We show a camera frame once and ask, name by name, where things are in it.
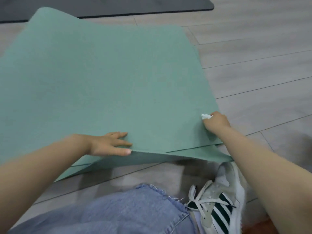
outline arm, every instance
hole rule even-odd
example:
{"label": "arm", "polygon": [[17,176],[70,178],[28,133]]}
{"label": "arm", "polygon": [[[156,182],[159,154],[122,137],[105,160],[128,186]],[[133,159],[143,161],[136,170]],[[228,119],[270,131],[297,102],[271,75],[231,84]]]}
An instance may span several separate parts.
{"label": "arm", "polygon": [[130,149],[115,147],[132,145],[119,139],[126,135],[72,135],[0,166],[0,233],[7,232],[44,190],[82,156],[129,155]]}
{"label": "arm", "polygon": [[219,112],[206,128],[224,143],[280,233],[310,233],[312,174],[231,128]]}

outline forearm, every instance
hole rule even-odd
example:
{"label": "forearm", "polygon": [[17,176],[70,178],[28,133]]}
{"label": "forearm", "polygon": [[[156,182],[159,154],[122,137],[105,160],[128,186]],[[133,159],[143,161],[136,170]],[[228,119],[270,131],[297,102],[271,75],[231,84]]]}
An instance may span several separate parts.
{"label": "forearm", "polygon": [[281,233],[298,232],[296,227],[311,228],[311,173],[230,127],[220,130],[217,135]]}
{"label": "forearm", "polygon": [[88,144],[73,135],[0,167],[0,233],[5,233],[44,190],[87,153]]}

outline white tissue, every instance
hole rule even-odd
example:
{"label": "white tissue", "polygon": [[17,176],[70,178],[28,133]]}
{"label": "white tissue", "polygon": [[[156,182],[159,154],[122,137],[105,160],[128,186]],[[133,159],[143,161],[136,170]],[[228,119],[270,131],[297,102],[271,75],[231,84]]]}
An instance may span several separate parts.
{"label": "white tissue", "polygon": [[208,115],[208,114],[202,114],[202,119],[204,120],[204,119],[210,119],[210,118],[212,118],[213,116],[210,116],[210,115]]}

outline left hand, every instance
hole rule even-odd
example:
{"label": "left hand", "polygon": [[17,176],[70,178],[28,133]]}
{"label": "left hand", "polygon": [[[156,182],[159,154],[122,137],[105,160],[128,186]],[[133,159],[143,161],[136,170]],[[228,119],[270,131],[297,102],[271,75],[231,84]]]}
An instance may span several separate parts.
{"label": "left hand", "polygon": [[127,156],[131,154],[131,149],[117,148],[115,146],[131,146],[132,143],[125,141],[123,138],[128,132],[110,132],[103,136],[83,135],[87,139],[90,150],[88,155],[105,156],[119,155]]}

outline fingernail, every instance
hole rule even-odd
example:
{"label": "fingernail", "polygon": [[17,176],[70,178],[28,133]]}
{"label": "fingernail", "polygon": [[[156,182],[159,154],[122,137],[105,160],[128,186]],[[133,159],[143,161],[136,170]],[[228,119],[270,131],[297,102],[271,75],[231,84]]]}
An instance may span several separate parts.
{"label": "fingernail", "polygon": [[126,149],[126,155],[131,154],[132,150],[131,149]]}

